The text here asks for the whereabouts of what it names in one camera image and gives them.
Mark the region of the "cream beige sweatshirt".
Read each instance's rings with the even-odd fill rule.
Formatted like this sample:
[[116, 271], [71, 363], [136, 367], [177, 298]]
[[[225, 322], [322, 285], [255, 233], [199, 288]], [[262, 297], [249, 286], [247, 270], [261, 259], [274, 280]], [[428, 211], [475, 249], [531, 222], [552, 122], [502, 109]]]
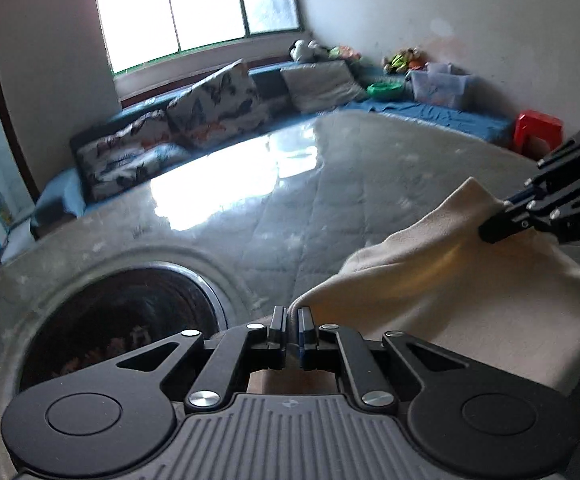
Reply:
[[496, 244], [480, 224], [501, 211], [474, 179], [383, 242], [354, 252], [291, 303], [315, 323], [367, 339], [401, 330], [562, 393], [580, 381], [580, 265], [534, 230]]

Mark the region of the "red plastic stool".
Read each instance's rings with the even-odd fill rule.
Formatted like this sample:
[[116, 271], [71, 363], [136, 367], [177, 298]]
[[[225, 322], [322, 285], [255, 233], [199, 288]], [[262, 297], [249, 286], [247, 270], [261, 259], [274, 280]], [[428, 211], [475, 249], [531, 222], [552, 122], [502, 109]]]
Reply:
[[516, 119], [512, 146], [521, 154], [531, 140], [542, 141], [548, 151], [559, 148], [563, 142], [563, 122], [537, 110], [523, 110]]

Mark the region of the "black round induction cooktop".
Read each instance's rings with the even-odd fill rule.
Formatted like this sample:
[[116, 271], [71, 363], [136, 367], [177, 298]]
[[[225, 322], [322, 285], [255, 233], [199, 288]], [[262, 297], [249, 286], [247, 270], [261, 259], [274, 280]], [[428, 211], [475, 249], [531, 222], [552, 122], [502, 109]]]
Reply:
[[184, 266], [152, 262], [97, 278], [44, 321], [24, 357], [20, 391], [180, 332], [228, 326], [213, 284]]

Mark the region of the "clear plastic storage box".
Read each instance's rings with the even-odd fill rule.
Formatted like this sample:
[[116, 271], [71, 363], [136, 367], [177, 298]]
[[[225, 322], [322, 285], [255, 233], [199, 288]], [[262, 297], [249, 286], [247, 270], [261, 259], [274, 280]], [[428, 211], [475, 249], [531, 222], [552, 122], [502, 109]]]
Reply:
[[412, 70], [409, 73], [413, 98], [420, 103], [466, 110], [471, 102], [476, 78], [451, 70]]

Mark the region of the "green plastic bowl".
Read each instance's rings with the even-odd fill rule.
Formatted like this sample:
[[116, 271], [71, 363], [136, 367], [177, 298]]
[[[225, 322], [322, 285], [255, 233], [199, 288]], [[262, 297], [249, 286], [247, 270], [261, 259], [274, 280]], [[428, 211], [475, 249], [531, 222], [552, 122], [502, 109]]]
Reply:
[[397, 102], [403, 99], [405, 84], [397, 81], [378, 81], [369, 84], [367, 94], [370, 99], [380, 102]]

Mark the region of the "colourful plush toys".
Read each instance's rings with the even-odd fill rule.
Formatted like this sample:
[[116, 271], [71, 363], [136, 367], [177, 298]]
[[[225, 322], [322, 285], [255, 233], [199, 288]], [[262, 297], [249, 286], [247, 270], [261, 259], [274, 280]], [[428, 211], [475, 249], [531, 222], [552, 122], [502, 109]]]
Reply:
[[418, 48], [406, 48], [395, 54], [386, 56], [382, 60], [382, 69], [385, 74], [407, 74], [409, 70], [422, 70], [427, 59]]

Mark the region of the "butterfly pillow lying flat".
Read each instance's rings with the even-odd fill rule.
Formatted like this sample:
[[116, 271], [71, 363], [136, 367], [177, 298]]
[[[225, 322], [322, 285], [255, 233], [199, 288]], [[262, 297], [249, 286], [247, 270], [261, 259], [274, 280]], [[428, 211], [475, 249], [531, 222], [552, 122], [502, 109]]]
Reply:
[[92, 200], [99, 202], [187, 162], [192, 154], [175, 142], [165, 112], [158, 110], [84, 144], [76, 156]]

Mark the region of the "blue sofa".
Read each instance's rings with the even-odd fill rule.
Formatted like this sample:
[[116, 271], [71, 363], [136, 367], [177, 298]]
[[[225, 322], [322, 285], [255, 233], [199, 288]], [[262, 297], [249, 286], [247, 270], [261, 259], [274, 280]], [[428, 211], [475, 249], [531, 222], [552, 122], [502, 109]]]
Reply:
[[244, 209], [250, 232], [389, 233], [439, 206], [480, 168], [516, 162], [508, 120], [415, 101], [294, 105], [295, 63], [233, 62], [183, 91], [70, 139], [74, 166], [44, 188], [41, 238], [127, 192], [150, 191], [183, 229]]

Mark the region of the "grey beige cushion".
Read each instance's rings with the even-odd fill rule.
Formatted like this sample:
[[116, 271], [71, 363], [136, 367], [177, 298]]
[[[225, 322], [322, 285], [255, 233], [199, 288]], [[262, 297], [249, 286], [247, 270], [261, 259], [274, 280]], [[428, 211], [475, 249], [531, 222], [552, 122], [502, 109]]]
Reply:
[[292, 104], [303, 114], [367, 99], [365, 89], [344, 61], [299, 64], [283, 68], [280, 73]]

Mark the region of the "butterfly pillow upright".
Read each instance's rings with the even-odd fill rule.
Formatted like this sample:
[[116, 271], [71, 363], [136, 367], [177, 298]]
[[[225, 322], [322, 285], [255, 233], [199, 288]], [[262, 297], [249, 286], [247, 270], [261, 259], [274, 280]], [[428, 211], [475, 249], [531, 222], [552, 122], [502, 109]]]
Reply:
[[166, 107], [178, 140], [197, 150], [254, 131], [269, 122], [268, 105], [247, 64], [235, 61], [179, 94]]

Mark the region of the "panda plush toy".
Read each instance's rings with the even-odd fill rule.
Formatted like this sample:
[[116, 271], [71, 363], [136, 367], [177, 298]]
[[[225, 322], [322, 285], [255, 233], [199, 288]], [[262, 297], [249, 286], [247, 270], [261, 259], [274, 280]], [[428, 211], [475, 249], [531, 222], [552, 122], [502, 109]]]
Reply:
[[289, 50], [290, 58], [299, 64], [311, 64], [326, 62], [329, 60], [329, 50], [322, 47], [315, 40], [307, 41], [304, 39], [296, 40]]

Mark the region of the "window with green frame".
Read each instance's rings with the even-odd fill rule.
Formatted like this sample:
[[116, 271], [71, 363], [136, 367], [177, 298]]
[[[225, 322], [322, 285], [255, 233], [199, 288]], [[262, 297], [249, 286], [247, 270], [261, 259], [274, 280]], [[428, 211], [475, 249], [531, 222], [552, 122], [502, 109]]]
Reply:
[[296, 0], [96, 0], [114, 74], [252, 36], [302, 28]]

